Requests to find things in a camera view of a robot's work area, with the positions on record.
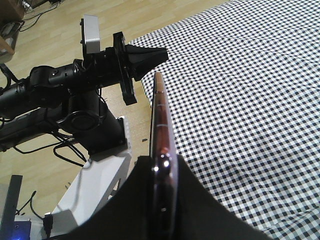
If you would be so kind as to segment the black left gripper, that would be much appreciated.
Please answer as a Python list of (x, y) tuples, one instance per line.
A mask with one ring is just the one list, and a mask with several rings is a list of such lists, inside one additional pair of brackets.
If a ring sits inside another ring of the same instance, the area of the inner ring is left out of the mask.
[(148, 72), (168, 60), (165, 47), (125, 46), (124, 34), (113, 34), (113, 46), (94, 53), (95, 88), (119, 84), (126, 105), (137, 103), (132, 77), (140, 81)]

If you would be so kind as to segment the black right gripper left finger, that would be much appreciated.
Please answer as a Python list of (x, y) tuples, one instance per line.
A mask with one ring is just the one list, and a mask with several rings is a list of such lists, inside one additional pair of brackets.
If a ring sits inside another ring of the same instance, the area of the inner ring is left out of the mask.
[(151, 159), (140, 156), (127, 180), (97, 213), (61, 240), (148, 240)]

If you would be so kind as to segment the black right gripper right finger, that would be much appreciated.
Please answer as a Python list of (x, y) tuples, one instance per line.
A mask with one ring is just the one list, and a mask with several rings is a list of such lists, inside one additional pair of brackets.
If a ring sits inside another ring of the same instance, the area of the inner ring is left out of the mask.
[(269, 240), (215, 200), (181, 155), (174, 240)]

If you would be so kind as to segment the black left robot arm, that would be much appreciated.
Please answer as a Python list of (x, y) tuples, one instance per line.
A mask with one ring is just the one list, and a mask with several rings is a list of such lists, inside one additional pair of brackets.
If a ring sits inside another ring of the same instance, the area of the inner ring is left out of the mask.
[(58, 130), (71, 134), (89, 154), (124, 145), (124, 126), (98, 90), (119, 84), (124, 102), (135, 104), (133, 82), (167, 59), (166, 48), (125, 44), (117, 32), (112, 47), (61, 67), (34, 67), (0, 92), (0, 115), (8, 119), (0, 131), (1, 151)]

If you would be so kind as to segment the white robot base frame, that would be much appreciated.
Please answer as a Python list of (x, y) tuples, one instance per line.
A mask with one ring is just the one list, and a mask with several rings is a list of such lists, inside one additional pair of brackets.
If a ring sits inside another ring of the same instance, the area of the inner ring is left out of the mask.
[[(126, 143), (93, 154), (77, 174), (52, 212), (51, 239), (64, 237), (84, 224), (109, 200), (114, 187), (126, 180), (131, 161), (128, 120), (119, 117)], [(17, 215), (23, 176), (12, 175), (0, 186), (0, 238), (2, 240), (44, 240), (43, 221), (37, 216)]]

